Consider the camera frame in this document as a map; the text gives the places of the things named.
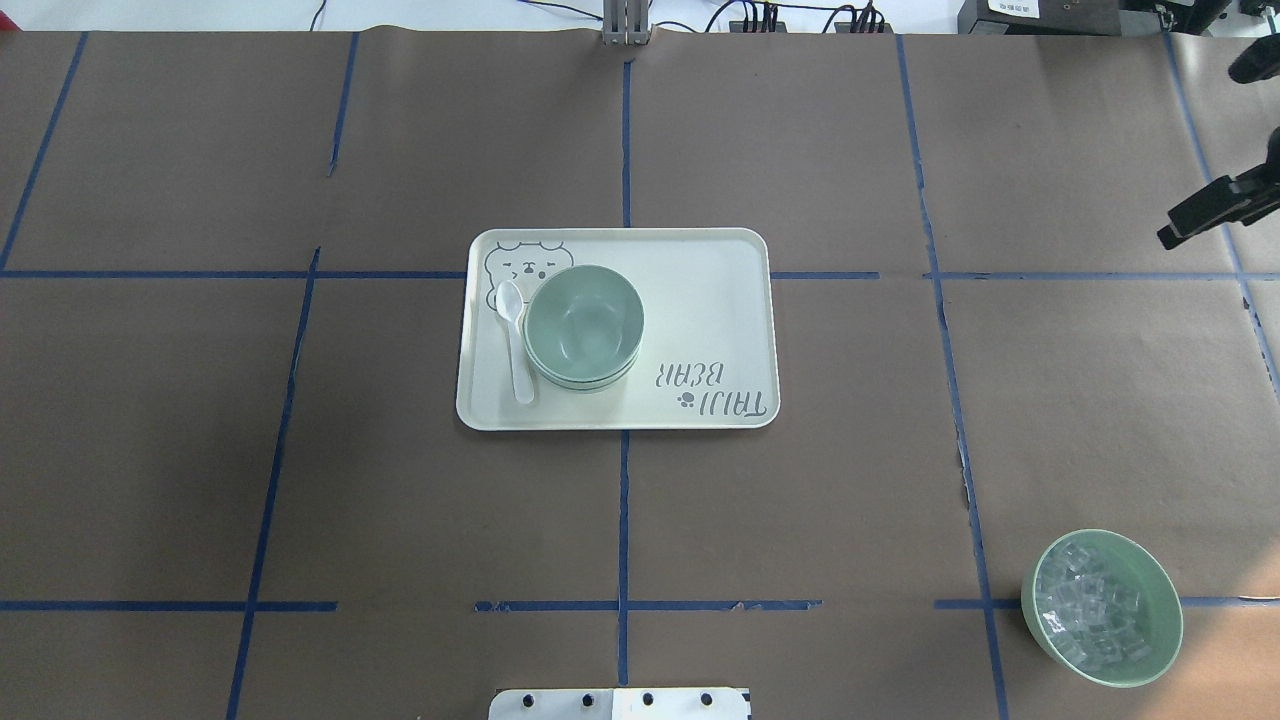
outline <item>bowl of ice cubes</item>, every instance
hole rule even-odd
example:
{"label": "bowl of ice cubes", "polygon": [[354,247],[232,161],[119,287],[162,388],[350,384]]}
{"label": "bowl of ice cubes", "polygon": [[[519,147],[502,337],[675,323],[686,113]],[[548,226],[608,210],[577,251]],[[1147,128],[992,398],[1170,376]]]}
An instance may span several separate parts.
{"label": "bowl of ice cubes", "polygon": [[1112,688],[1164,675],[1183,644],[1169,574],[1110,530],[1075,530],[1050,544],[1023,582],[1023,616],[1050,657]]}

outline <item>rectangular tray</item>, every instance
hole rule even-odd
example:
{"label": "rectangular tray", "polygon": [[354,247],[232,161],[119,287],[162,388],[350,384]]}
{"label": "rectangular tray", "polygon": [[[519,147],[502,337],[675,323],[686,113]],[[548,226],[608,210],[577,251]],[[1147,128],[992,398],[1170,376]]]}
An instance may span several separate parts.
{"label": "rectangular tray", "polygon": [[[631,281],[645,309],[640,352],[590,393],[532,370],[536,397],[520,405],[494,287],[516,275],[527,302],[572,265]],[[769,258],[749,229],[488,231],[471,243],[466,293],[457,411],[477,430],[759,428],[778,414]]]}

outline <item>white spoon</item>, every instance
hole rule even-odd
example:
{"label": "white spoon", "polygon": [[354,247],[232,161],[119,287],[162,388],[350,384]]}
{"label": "white spoon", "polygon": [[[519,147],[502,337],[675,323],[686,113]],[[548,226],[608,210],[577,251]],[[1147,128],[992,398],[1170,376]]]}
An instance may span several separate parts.
{"label": "white spoon", "polygon": [[520,314],[525,311],[525,299],[511,281],[498,283],[498,315],[507,320],[507,347],[511,350],[511,384],[516,388],[516,402],[534,401],[534,378],[525,360],[525,342],[520,337]]}

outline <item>white floor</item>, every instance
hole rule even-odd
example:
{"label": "white floor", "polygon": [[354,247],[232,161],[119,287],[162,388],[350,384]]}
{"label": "white floor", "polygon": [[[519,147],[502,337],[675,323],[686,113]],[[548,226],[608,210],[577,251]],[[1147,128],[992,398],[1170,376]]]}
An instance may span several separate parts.
{"label": "white floor", "polygon": [[[840,5],[837,1],[800,5]],[[566,5],[600,13],[600,0],[562,0]],[[961,0],[878,0],[897,32],[954,33]],[[288,31],[306,29],[320,0],[204,0],[155,3],[148,0],[0,0],[0,9],[23,29],[114,31]],[[707,27],[718,3],[710,0],[654,0],[652,20],[678,20],[698,29]],[[790,32],[818,32],[828,13],[783,9],[780,19]],[[741,6],[721,14],[716,26],[741,17]],[[316,29],[352,31],[380,24],[415,29],[563,29],[598,27],[591,18],[554,8],[525,5],[518,0],[330,0]],[[1267,31],[1265,20],[1242,15],[1234,4],[1225,20],[1215,23],[1217,36],[1256,36]]]}

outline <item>cartoon bear face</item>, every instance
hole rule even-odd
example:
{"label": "cartoon bear face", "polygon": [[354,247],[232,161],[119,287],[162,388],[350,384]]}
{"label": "cartoon bear face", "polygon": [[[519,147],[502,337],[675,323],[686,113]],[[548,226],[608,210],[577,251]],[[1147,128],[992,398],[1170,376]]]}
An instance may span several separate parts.
{"label": "cartoon bear face", "polygon": [[564,243],[517,242],[504,245],[499,242],[498,247],[490,250],[484,258],[484,272],[489,275],[489,292],[485,295],[485,302],[490,309],[497,310],[494,295],[502,281],[515,282],[521,295],[525,296],[525,302],[529,302],[544,279],[572,266],[573,254],[564,247]]}

